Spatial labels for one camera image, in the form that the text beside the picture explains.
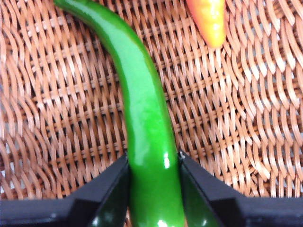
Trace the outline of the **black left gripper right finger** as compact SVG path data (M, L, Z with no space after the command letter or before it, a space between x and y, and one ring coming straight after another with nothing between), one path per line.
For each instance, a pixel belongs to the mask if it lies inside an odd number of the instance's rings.
M179 153L183 205L190 227L301 227L302 198L246 197Z

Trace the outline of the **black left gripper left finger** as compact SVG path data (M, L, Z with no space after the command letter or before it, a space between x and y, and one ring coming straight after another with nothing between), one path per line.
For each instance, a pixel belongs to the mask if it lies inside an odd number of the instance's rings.
M0 202L2 227L122 227L129 199L129 165L123 155L64 199Z

